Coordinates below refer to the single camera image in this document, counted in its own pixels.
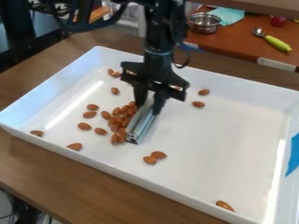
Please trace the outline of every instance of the pile of almonds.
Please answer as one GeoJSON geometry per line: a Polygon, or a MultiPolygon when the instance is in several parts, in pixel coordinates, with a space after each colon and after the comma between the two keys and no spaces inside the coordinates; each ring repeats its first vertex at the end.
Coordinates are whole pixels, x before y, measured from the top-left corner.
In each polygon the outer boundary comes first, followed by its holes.
{"type": "Polygon", "coordinates": [[[114,134],[111,137],[112,144],[122,144],[126,140],[126,127],[129,124],[132,116],[136,113],[137,106],[134,101],[122,108],[115,108],[110,114],[107,111],[102,111],[101,116],[108,121],[108,126],[114,134]]]}

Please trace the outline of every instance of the white tray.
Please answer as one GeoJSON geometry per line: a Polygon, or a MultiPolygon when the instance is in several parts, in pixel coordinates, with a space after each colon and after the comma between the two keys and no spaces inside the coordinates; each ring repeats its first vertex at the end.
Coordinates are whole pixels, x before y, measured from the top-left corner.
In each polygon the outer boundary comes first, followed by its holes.
{"type": "Polygon", "coordinates": [[[82,113],[89,103],[111,111],[133,100],[131,86],[108,76],[107,69],[142,59],[97,46],[2,111],[1,127],[224,221],[297,224],[298,169],[285,178],[290,138],[299,129],[296,91],[187,67],[176,70],[191,83],[186,102],[168,100],[142,144],[113,146],[111,132],[96,136],[77,129],[87,122],[108,130],[100,115],[86,120],[82,113]],[[111,87],[121,94],[111,95],[111,87]],[[211,93],[199,96],[201,88],[211,93]],[[206,106],[194,108],[193,101],[206,106]],[[67,149],[73,142],[84,149],[67,149]],[[168,157],[146,165],[143,157],[152,151],[168,157]],[[215,206],[217,200],[235,213],[215,206]]]}

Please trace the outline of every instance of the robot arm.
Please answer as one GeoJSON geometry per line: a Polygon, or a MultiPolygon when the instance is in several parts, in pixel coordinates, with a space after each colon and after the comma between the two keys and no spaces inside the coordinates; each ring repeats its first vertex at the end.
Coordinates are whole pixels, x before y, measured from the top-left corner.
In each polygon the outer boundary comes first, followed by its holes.
{"type": "MultiPolygon", "coordinates": [[[[54,17],[61,24],[53,0],[48,1],[52,6],[54,17]]],[[[61,25],[71,32],[84,32],[109,26],[121,17],[128,4],[127,0],[112,1],[122,6],[109,20],[75,26],[61,25]]],[[[133,86],[137,107],[141,108],[146,104],[132,119],[127,130],[129,133],[127,140],[138,143],[169,98],[185,100],[186,89],[190,84],[175,74],[171,65],[174,63],[174,46],[186,37],[188,26],[184,14],[185,0],[134,0],[132,2],[144,6],[147,26],[143,62],[121,63],[122,81],[133,86]],[[149,90],[155,93],[150,105],[146,103],[149,90]]]]}

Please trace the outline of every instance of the metal rod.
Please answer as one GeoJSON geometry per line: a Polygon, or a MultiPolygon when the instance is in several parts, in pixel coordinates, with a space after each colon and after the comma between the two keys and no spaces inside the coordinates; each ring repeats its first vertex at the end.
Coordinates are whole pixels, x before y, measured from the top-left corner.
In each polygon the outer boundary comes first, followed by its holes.
{"type": "Polygon", "coordinates": [[[143,140],[150,128],[150,125],[156,118],[153,113],[153,106],[154,98],[145,102],[144,105],[138,109],[127,127],[127,142],[139,144],[143,140]]]}

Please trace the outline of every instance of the table surface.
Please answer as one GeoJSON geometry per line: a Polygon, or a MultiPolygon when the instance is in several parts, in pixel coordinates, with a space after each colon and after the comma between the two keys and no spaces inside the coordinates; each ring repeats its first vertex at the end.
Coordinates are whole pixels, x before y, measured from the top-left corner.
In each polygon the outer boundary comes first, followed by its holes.
{"type": "MultiPolygon", "coordinates": [[[[142,53],[142,42],[111,28],[73,35],[0,74],[0,110],[94,46],[142,53]]],[[[295,73],[208,52],[191,56],[192,67],[299,90],[295,73]]],[[[176,58],[182,61],[184,54],[178,52],[176,58]]],[[[2,129],[0,187],[64,223],[225,223],[2,129]]]]}
{"type": "MultiPolygon", "coordinates": [[[[200,11],[213,10],[203,7],[200,11]]],[[[198,44],[207,51],[256,62],[258,58],[276,60],[299,66],[299,24],[287,20],[282,28],[270,24],[271,17],[246,14],[245,18],[230,26],[220,25],[215,34],[203,35],[189,31],[187,42],[198,44]],[[266,34],[276,37],[292,47],[289,53],[272,47],[264,38],[252,34],[254,27],[262,28],[266,34]]]]}

